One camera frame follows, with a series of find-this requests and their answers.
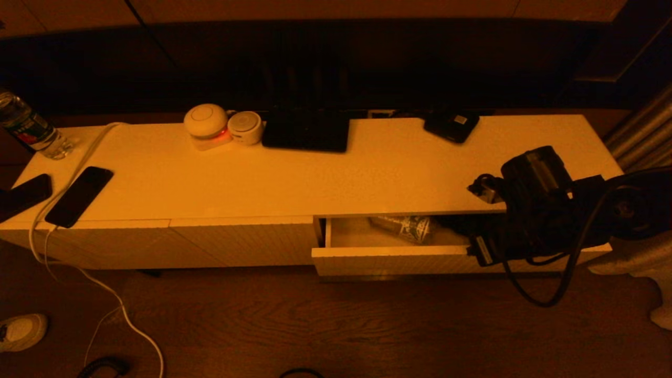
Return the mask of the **black umbrella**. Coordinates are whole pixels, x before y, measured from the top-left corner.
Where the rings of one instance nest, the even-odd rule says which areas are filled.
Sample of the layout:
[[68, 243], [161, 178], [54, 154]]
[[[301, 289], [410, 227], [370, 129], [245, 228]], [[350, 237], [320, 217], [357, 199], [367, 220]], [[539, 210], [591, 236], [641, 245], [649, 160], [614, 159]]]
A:
[[496, 227], [506, 216], [502, 214], [454, 214], [432, 217], [436, 229], [432, 237], [435, 246], [469, 246], [471, 239], [482, 238], [489, 246], [496, 239]]

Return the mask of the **clear bottle with grey cap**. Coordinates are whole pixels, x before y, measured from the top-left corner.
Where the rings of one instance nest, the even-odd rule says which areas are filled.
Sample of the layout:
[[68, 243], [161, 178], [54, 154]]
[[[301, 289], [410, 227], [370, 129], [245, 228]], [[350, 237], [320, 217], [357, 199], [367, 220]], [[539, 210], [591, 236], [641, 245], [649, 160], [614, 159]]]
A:
[[432, 217], [406, 216], [406, 217], [368, 217], [372, 227], [417, 245], [425, 245], [430, 242], [437, 227]]

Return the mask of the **white ribbed drawer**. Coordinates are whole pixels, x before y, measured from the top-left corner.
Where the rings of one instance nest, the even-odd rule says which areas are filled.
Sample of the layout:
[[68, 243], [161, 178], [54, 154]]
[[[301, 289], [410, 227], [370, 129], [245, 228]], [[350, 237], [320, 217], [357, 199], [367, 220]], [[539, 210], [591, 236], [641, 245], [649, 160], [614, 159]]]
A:
[[468, 256], [469, 240], [440, 227], [429, 244], [416, 245], [370, 225], [367, 218], [330, 218], [325, 247], [311, 256], [322, 277], [502, 274], [501, 264], [481, 267]]

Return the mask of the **long white low cabinet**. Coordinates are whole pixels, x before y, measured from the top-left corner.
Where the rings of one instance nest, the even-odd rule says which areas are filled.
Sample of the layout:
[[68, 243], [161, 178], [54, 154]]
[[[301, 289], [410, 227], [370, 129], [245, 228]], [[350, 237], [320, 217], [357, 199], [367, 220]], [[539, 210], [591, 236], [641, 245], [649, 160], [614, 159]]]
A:
[[80, 221], [330, 218], [500, 213], [467, 191], [517, 155], [550, 145], [573, 179], [622, 174], [581, 115], [483, 117], [464, 144], [417, 118], [350, 123], [343, 154], [228, 143], [198, 151], [180, 124], [120, 124], [87, 161], [114, 172]]

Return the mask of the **small black adapter box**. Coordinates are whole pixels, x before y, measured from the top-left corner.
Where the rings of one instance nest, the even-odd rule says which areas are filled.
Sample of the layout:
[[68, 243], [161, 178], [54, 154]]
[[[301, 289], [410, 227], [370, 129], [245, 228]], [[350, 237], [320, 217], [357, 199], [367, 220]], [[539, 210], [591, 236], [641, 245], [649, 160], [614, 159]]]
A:
[[480, 115], [464, 110], [434, 112], [423, 117], [423, 129], [455, 144], [463, 144], [477, 127]]

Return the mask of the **pale pleated curtain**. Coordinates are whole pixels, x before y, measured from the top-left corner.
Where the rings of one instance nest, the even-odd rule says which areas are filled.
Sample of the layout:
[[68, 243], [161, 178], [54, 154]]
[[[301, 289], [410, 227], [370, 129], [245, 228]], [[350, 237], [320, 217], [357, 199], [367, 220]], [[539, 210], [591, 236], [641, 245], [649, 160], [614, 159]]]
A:
[[[672, 82], [606, 139], [606, 146], [626, 173], [645, 168], [672, 168]], [[597, 275], [651, 278], [661, 304], [649, 318], [672, 332], [672, 230], [643, 241], [612, 242], [612, 252], [589, 264]]]

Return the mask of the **flat black set-top box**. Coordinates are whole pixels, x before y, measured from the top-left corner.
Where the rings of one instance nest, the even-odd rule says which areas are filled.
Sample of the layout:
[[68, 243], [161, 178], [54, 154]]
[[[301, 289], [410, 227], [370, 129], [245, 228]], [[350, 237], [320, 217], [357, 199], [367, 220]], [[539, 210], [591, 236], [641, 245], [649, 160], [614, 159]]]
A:
[[265, 148], [345, 153], [350, 117], [328, 110], [275, 110], [267, 116]]

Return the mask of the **white ribbed cabinet door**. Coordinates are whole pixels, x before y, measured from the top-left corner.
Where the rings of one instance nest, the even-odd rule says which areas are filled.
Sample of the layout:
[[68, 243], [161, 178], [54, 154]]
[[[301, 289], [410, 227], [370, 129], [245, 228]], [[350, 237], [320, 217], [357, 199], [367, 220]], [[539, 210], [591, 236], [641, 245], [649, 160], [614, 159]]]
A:
[[312, 249], [324, 244], [312, 215], [178, 218], [170, 228], [225, 267], [312, 265]]
[[40, 222], [34, 232], [38, 254], [86, 269], [187, 269], [225, 264], [170, 226], [170, 220], [80, 221], [70, 229]]

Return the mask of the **small white round speaker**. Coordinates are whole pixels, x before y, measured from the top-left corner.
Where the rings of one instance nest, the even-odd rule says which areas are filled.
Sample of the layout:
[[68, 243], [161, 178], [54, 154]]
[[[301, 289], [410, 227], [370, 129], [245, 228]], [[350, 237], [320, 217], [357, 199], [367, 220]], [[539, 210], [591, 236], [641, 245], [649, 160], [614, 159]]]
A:
[[238, 144], [252, 145], [260, 143], [264, 133], [264, 123], [259, 114], [253, 111], [237, 112], [228, 119], [228, 131]]

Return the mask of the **large white round device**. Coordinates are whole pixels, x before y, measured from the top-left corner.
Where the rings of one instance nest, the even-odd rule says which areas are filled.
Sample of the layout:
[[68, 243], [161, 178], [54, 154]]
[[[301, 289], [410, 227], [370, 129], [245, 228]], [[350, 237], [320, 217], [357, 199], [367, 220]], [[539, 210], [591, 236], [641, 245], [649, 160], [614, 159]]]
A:
[[233, 140], [228, 129], [226, 111], [213, 103], [200, 104], [190, 109], [183, 117], [183, 126], [194, 148], [208, 151], [228, 144]]

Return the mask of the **black smartphone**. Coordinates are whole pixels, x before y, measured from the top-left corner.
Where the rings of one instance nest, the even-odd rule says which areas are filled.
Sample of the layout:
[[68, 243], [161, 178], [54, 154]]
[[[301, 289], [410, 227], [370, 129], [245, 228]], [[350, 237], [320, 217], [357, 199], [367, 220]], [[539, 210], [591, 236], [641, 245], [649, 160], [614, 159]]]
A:
[[53, 195], [52, 177], [37, 175], [10, 191], [0, 191], [0, 223], [32, 208]]
[[114, 172], [96, 166], [89, 166], [66, 189], [44, 220], [51, 225], [65, 229], [74, 226], [88, 207], [113, 178]]

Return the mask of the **labelled plastic water bottle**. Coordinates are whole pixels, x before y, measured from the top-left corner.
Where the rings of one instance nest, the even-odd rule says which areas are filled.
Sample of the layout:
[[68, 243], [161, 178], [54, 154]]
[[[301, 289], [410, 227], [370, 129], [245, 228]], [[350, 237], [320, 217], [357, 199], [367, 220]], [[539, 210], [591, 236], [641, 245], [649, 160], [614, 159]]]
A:
[[0, 89], [0, 126], [51, 160], [62, 160], [74, 149], [67, 137], [7, 89]]

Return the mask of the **white sneaker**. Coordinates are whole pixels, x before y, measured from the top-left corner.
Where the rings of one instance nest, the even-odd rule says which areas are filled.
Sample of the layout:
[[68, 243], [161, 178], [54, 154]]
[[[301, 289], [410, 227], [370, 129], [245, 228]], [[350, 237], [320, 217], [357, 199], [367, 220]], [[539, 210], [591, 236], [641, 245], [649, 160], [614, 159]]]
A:
[[16, 316], [0, 321], [0, 353], [19, 352], [38, 344], [48, 330], [43, 314]]

